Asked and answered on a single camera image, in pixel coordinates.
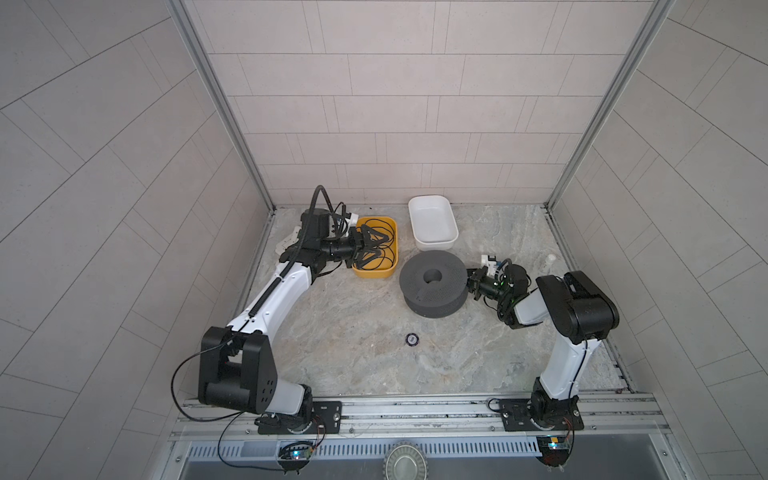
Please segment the grey cable spool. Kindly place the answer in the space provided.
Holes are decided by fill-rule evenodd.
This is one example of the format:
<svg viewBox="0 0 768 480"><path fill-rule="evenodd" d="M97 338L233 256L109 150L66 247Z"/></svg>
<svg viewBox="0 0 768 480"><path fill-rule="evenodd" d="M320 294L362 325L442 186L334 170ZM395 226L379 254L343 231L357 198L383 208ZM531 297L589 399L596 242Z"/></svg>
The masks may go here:
<svg viewBox="0 0 768 480"><path fill-rule="evenodd" d="M441 250L415 255L399 275L406 305L426 318L444 318L458 311L468 297L467 281L461 259Z"/></svg>

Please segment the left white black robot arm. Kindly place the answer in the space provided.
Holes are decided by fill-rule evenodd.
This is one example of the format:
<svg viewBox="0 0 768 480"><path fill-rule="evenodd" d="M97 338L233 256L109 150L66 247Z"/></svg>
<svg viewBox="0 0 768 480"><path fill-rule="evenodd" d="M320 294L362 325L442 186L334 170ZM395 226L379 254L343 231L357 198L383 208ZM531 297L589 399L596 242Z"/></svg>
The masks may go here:
<svg viewBox="0 0 768 480"><path fill-rule="evenodd" d="M224 327L201 339L197 399L226 416L264 415L274 428L302 433L318 422L309 386L279 379L271 341L302 295L329 264L364 270L396 263L396 226L362 219L334 205L323 186L313 192L300 224L287 237L275 271L256 298Z"/></svg>

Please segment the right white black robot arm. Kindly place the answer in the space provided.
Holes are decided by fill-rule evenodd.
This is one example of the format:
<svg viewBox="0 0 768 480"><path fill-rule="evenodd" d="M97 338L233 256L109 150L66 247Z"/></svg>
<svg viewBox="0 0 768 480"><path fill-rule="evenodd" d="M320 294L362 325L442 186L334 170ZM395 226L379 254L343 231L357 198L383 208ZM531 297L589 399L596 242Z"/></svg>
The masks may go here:
<svg viewBox="0 0 768 480"><path fill-rule="evenodd" d="M511 329L549 323L556 331L530 398L491 399L487 407L508 432L583 429L579 384L593 353L620 323L615 303L580 270L531 280L509 259L484 256L482 266L469 268L467 275L468 293L475 300L494 301L497 318Z"/></svg>

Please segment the yellow plastic tray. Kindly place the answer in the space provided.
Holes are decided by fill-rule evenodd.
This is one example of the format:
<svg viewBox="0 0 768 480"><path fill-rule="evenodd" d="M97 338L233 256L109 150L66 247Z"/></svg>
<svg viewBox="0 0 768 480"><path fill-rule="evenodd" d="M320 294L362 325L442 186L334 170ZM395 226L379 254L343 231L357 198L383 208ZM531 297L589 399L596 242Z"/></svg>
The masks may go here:
<svg viewBox="0 0 768 480"><path fill-rule="evenodd" d="M396 222L385 216L361 217L353 233L358 240L351 260L353 272L363 279L391 276L399 259Z"/></svg>

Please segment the white plastic tray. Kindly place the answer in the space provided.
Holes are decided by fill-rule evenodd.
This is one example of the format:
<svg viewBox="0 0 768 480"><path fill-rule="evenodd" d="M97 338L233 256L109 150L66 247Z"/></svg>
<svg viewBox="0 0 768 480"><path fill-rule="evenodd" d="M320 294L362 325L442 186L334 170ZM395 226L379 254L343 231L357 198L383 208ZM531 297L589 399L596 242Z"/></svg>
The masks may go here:
<svg viewBox="0 0 768 480"><path fill-rule="evenodd" d="M459 238L450 201L441 195L417 196L408 202L416 247L420 251L449 250Z"/></svg>

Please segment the right circuit board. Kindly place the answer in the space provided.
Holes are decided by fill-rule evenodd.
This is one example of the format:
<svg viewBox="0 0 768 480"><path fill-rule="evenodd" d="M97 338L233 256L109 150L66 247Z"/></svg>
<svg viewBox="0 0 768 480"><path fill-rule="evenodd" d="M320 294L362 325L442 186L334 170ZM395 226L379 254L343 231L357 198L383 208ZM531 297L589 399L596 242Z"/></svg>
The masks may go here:
<svg viewBox="0 0 768 480"><path fill-rule="evenodd" d="M538 436L536 438L541 458L566 458L570 455L572 442L566 436Z"/></svg>

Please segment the circuit board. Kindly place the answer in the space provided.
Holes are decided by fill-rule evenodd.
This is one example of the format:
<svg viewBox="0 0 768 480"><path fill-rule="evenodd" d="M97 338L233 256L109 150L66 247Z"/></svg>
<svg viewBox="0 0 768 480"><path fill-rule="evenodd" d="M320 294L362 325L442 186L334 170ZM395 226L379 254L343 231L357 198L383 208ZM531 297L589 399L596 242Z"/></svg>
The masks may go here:
<svg viewBox="0 0 768 480"><path fill-rule="evenodd" d="M541 458L566 458L570 455L572 442L566 436L538 436L536 438Z"/></svg>
<svg viewBox="0 0 768 480"><path fill-rule="evenodd" d="M315 444L309 441L298 441L282 446L278 452L279 462L306 462L314 454Z"/></svg>

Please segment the round grey vent disc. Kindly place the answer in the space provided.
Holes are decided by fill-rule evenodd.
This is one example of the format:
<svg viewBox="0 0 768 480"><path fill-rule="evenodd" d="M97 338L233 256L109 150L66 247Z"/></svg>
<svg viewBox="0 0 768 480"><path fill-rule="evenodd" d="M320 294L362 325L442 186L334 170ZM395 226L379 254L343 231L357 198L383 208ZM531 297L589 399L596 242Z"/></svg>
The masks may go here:
<svg viewBox="0 0 768 480"><path fill-rule="evenodd" d="M398 443L387 453L383 475L386 480L427 480L427 459L416 445Z"/></svg>

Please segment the left circuit board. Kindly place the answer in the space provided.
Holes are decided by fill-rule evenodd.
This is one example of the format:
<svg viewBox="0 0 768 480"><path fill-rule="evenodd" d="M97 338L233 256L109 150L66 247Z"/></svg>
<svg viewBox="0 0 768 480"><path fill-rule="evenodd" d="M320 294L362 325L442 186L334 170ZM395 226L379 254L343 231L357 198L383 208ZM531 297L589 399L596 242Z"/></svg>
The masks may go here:
<svg viewBox="0 0 768 480"><path fill-rule="evenodd" d="M315 444L309 441L298 441L282 446L278 452L279 462L306 462L314 454Z"/></svg>

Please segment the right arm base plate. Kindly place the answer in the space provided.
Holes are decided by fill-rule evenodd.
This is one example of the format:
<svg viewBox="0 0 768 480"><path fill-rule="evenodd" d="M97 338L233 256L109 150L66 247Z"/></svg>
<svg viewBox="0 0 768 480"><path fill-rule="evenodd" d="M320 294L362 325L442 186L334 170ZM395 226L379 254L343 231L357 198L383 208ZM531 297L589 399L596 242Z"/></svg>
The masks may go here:
<svg viewBox="0 0 768 480"><path fill-rule="evenodd" d="M584 421L578 400L578 396L567 400L550 400L544 397L501 399L499 409L504 430L581 431L584 429Z"/></svg>

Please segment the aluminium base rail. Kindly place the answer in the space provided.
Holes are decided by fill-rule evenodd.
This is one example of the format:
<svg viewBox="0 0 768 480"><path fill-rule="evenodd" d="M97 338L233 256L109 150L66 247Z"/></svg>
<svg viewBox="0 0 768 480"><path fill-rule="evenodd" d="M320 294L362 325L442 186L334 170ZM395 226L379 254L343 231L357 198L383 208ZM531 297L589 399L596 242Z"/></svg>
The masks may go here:
<svg viewBox="0 0 768 480"><path fill-rule="evenodd" d="M319 401L343 403L337 434L260 435L262 417L245 413L228 418L221 408L185 402L190 418L170 421L165 432L170 440L214 440L221 432L228 438L256 440L332 440L568 436L581 440L597 435L648 435L659 446L672 434L656 398L651 394L589 391L581 394L578 406L584 429L568 431L504 430L501 417L491 412L491 399L528 399L523 393L445 394L322 397Z"/></svg>

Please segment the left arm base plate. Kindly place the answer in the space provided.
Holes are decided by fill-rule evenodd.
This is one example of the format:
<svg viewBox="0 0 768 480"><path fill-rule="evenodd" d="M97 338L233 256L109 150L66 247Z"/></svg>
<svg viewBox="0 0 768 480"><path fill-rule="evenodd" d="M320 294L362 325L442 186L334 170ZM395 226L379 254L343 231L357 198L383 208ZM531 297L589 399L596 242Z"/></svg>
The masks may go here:
<svg viewBox="0 0 768 480"><path fill-rule="evenodd" d="M337 434L340 431L343 403L341 401L317 401L312 403L308 418L291 417L281 414L262 417L258 420L260 435L309 435L321 433Z"/></svg>

